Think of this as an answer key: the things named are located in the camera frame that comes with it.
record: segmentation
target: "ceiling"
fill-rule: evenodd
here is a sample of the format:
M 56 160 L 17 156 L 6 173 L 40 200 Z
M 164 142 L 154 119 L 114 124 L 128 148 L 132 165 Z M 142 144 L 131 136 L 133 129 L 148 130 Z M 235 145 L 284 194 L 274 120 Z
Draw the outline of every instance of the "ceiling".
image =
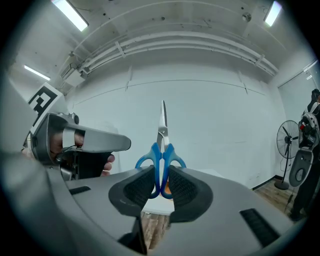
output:
M 51 78 L 50 83 L 66 93 L 60 74 L 66 64 L 81 63 L 87 57 L 115 45 L 115 41 L 159 32 L 200 32 L 240 43 L 279 68 L 303 41 L 282 10 L 272 27 L 264 18 L 267 0 L 70 0 L 88 22 L 80 32 L 49 0 L 39 7 L 21 37 L 14 72 L 37 83 L 42 78 L 24 70 L 29 67 Z M 250 22 L 242 19 L 249 12 Z M 68 58 L 73 51 L 76 56 Z

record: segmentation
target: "blue scissors handle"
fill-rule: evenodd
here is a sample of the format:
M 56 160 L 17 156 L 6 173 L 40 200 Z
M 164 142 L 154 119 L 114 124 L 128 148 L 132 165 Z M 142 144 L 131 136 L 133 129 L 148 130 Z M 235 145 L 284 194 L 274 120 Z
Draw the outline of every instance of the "blue scissors handle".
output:
M 162 158 L 164 159 L 164 168 L 163 168 L 163 176 L 162 176 L 160 192 L 164 198 L 172 199 L 172 194 L 168 194 L 165 192 L 166 184 L 169 176 L 169 166 L 172 161 L 177 161 L 182 168 L 186 168 L 187 166 L 185 162 L 182 160 L 182 158 L 177 156 L 177 154 L 175 153 L 175 148 L 171 143 L 168 145 L 166 151 L 162 154 Z
M 154 173 L 154 177 L 155 177 L 155 192 L 153 192 L 150 195 L 150 199 L 154 199 L 156 198 L 159 194 L 160 194 L 160 175 L 159 175 L 159 165 L 160 165 L 160 159 L 162 159 L 162 153 L 160 152 L 159 146 L 158 144 L 155 142 L 153 143 L 151 150 L 149 151 L 149 153 L 145 154 L 144 156 L 142 156 L 138 162 L 135 165 L 135 168 L 140 168 L 141 164 L 145 161 L 145 160 L 152 160 L 154 168 L 155 168 L 155 173 Z

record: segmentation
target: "gray plastic surface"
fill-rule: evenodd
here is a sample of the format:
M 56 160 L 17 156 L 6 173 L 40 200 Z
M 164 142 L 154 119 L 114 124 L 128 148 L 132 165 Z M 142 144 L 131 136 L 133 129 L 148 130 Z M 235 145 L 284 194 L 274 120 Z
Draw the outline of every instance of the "gray plastic surface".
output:
M 262 249 L 239 211 L 255 208 L 280 235 L 293 224 L 281 211 L 245 186 L 187 168 L 212 189 L 209 209 L 192 222 L 172 223 L 151 255 L 248 255 Z
M 121 215 L 109 200 L 109 190 L 118 183 L 136 173 L 138 169 L 116 173 L 106 177 L 67 181 L 68 189 L 87 186 L 90 190 L 73 195 L 82 210 L 105 232 L 118 240 L 132 231 L 136 218 Z
M 37 114 L 12 86 L 7 74 L 0 79 L 0 150 L 20 152 Z
M 71 233 L 56 207 L 45 168 L 21 153 L 1 154 L 1 188 L 29 235 L 53 254 L 74 254 Z
M 103 214 L 101 216 L 103 218 L 98 219 L 98 221 L 93 219 L 94 216 L 89 215 L 86 210 L 82 208 L 86 207 L 86 203 L 82 203 L 83 205 L 79 204 L 75 200 L 74 196 L 70 194 L 69 189 L 60 174 L 60 171 L 58 169 L 47 169 L 47 173 L 50 180 L 50 187 L 53 192 L 55 203 L 60 212 L 64 215 L 64 221 L 66 222 L 72 236 L 72 241 L 69 242 L 76 245 L 78 253 L 77 255 L 140 255 L 139 253 L 123 246 L 115 239 L 115 237 L 117 237 L 117 234 L 120 233 L 119 231 L 117 231 L 118 229 L 126 232 L 126 230 L 129 230 L 132 227 L 132 217 L 129 217 L 127 220 L 125 220 L 125 226 L 122 225 L 121 222 L 119 222 L 124 218 L 122 218 L 120 214 L 115 212 L 113 215 L 109 216 Z M 105 185 L 105 182 L 103 181 L 106 181 L 106 178 L 109 177 L 75 180 L 74 182 L 70 181 L 69 188 L 76 188 L 78 187 L 78 185 L 82 186 L 82 181 L 89 180 L 94 180 L 93 183 L 96 183 L 98 181 L 98 184 L 100 184 L 101 188 L 103 188 Z M 87 192 L 90 192 L 90 190 L 77 194 L 78 198 L 79 195 L 84 195 Z M 106 209 L 106 207 L 108 206 L 102 203 L 103 195 L 96 194 L 95 196 L 97 200 L 94 200 L 94 198 L 92 198 L 93 201 L 99 201 L 99 203 L 94 203 L 93 205 L 91 205 L 93 207 L 91 210 L 99 211 L 101 208 L 103 208 L 103 211 L 108 210 Z M 112 230 L 104 228 L 103 225 L 101 226 L 101 223 L 99 221 L 102 221 L 104 223 L 113 223 L 113 228 L 111 228 Z
M 120 134 L 96 130 L 75 123 L 69 123 L 69 128 L 85 131 L 82 151 L 91 153 L 117 152 L 128 150 L 131 140 Z
M 35 159 L 43 165 L 52 165 L 54 163 L 50 154 L 50 134 L 49 130 L 49 115 L 47 114 L 42 122 L 38 125 L 35 134 L 30 134 L 31 148 Z
M 313 160 L 314 154 L 310 149 L 300 148 L 297 151 L 289 173 L 289 183 L 292 187 L 298 187 L 304 183 L 311 169 Z

